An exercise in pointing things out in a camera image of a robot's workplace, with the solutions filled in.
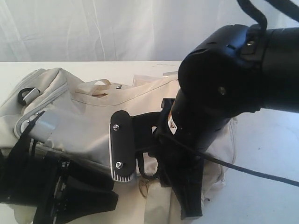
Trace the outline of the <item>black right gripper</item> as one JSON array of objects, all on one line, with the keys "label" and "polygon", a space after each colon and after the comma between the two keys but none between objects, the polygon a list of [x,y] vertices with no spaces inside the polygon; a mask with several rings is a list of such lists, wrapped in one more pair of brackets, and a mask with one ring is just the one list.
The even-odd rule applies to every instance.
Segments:
[{"label": "black right gripper", "polygon": [[181,207],[181,217],[201,217],[204,159],[195,149],[175,138],[170,131],[168,115],[174,99],[163,99],[159,123],[154,136],[158,147],[154,155],[158,162],[157,175],[161,186],[172,187]]}]

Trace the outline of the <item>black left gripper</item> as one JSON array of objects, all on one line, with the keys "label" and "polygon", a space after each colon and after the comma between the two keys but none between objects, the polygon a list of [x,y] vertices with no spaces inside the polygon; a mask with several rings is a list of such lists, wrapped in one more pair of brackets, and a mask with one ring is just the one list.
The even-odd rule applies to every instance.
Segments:
[{"label": "black left gripper", "polygon": [[110,179],[80,181],[68,176],[70,161],[52,151],[36,154],[37,141],[22,136],[0,159],[0,201],[36,207],[35,224],[67,224],[115,210],[118,195]]}]

